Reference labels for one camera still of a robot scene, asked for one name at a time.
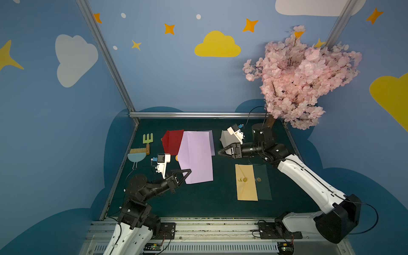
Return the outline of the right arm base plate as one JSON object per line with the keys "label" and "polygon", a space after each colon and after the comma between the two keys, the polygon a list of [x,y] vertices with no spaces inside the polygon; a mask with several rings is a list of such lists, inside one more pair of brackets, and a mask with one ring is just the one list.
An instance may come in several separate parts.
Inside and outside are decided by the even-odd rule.
{"label": "right arm base plate", "polygon": [[257,223],[261,239],[282,239],[282,240],[296,240],[303,239],[301,232],[290,232],[281,222],[265,222]]}

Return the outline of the pink blossom artificial tree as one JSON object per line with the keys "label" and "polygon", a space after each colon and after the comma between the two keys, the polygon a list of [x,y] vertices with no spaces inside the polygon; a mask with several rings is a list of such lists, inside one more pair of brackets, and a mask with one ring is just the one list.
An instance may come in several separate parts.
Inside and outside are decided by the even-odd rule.
{"label": "pink blossom artificial tree", "polygon": [[261,79],[268,114],[299,130],[319,123],[325,111],[318,99],[349,84],[359,74],[362,60],[360,52],[350,52],[342,43],[331,48],[323,42],[308,46],[301,42],[305,32],[305,26],[295,26],[284,41],[269,42],[264,57],[243,65],[248,81]]}

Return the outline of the blue toy brush dustpan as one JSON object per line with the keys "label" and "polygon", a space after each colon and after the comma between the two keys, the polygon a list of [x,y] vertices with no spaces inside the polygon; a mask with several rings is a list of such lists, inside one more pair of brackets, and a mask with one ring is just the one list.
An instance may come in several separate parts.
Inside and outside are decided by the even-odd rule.
{"label": "blue toy brush dustpan", "polygon": [[138,167],[138,163],[145,159],[147,156],[146,148],[130,149],[127,158],[133,163],[132,169],[135,170]]}

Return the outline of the tan kraft envelope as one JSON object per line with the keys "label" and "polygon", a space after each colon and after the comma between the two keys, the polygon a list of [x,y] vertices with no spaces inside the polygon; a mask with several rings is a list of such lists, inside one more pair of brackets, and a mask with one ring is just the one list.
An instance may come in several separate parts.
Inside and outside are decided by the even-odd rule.
{"label": "tan kraft envelope", "polygon": [[238,201],[258,201],[255,172],[252,165],[235,165]]}

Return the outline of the aluminium front rail base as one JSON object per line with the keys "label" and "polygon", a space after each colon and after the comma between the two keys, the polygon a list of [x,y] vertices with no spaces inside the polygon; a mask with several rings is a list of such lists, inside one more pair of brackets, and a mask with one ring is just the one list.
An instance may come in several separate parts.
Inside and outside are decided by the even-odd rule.
{"label": "aluminium front rail base", "polygon": [[[163,217],[161,223],[176,223],[174,240],[150,240],[162,245],[161,252],[140,255],[278,255],[278,243],[291,243],[294,255],[352,255],[348,239],[339,244],[320,234],[302,233],[303,239],[261,239],[257,223],[275,222],[274,218],[193,218]],[[105,255],[116,220],[95,221],[80,250],[82,255]]]}

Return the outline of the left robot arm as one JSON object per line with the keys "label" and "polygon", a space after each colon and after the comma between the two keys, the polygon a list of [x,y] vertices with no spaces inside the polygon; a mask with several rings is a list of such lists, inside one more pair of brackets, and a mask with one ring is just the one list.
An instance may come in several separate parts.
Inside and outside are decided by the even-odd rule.
{"label": "left robot arm", "polygon": [[190,169],[174,170],[163,180],[149,182],[143,174],[134,176],[126,189],[127,201],[116,219],[115,230],[104,251],[106,255],[139,255],[146,244],[160,235],[160,217],[151,213],[148,200],[179,188],[191,174]]}

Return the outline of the controller board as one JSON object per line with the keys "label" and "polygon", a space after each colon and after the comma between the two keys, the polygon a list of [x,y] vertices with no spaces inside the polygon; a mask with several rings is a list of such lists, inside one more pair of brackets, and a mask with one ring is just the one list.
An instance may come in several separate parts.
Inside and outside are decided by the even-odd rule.
{"label": "controller board", "polygon": [[162,250],[162,245],[160,245],[158,243],[147,243],[143,248],[144,253],[147,253],[147,252],[161,252],[161,250]]}
{"label": "controller board", "polygon": [[293,255],[294,254],[294,246],[291,243],[278,243],[278,255]]}

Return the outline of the lilac envelope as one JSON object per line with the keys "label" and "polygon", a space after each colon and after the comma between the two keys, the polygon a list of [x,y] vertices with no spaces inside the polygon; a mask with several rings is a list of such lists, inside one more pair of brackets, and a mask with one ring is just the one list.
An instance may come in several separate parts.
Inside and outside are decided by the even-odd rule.
{"label": "lilac envelope", "polygon": [[212,130],[208,131],[208,137],[209,137],[211,155],[215,156],[214,137],[213,137],[213,131]]}
{"label": "lilac envelope", "polygon": [[214,180],[208,131],[185,131],[177,158],[181,169],[191,169],[186,184]]}

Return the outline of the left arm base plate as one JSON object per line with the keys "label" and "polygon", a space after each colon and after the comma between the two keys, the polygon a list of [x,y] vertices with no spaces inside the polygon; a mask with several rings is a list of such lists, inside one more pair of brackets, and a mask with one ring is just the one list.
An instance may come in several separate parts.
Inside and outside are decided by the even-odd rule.
{"label": "left arm base plate", "polygon": [[152,240],[174,240],[176,223],[159,223],[153,228]]}

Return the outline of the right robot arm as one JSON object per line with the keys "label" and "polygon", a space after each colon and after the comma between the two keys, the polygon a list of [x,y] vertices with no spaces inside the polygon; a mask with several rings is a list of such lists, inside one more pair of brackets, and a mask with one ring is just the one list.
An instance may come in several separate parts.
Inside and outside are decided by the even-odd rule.
{"label": "right robot arm", "polygon": [[261,123],[253,125],[252,142],[244,142],[241,129],[236,124],[227,129],[225,136],[234,137],[237,142],[224,146],[218,154],[232,159],[260,156],[294,181],[319,207],[314,213],[282,214],[275,220],[277,236],[313,233],[339,244],[358,226],[362,202],[356,195],[347,196],[323,180],[284,144],[277,143],[270,128]]}

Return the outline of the red envelope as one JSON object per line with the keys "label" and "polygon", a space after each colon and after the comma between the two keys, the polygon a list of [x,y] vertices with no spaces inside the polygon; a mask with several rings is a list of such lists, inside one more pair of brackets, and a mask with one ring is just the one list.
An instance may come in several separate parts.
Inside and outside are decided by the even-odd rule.
{"label": "red envelope", "polygon": [[184,130],[166,131],[161,138],[163,149],[166,154],[176,156],[179,153],[183,134]]}

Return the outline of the right controller board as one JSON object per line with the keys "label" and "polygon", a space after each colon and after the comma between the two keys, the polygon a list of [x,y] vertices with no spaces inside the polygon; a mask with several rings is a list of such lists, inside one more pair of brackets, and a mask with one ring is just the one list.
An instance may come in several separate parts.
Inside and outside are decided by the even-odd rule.
{"label": "right controller board", "polygon": [[294,254],[294,246],[291,243],[278,243],[278,255],[293,255]]}

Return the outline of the left controller board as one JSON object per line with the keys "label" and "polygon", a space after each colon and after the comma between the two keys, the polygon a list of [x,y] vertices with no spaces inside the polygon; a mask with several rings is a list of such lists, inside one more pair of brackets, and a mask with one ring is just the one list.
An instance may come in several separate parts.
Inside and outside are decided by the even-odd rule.
{"label": "left controller board", "polygon": [[144,253],[147,253],[147,252],[161,252],[161,250],[162,250],[162,245],[160,245],[158,243],[147,243],[143,248]]}

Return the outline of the dark green envelope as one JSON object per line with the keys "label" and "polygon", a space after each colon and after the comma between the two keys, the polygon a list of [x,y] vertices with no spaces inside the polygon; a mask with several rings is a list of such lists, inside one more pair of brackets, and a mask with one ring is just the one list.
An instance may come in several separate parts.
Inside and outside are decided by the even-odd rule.
{"label": "dark green envelope", "polygon": [[257,196],[259,200],[272,200],[271,185],[266,165],[253,165]]}

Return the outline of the green toy rake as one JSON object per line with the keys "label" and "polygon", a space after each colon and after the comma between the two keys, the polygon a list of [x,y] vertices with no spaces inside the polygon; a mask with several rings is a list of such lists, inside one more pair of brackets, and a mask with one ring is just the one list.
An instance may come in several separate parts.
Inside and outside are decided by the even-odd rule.
{"label": "green toy rake", "polygon": [[146,155],[150,155],[150,144],[154,142],[154,134],[144,134],[142,137],[142,143],[146,145]]}

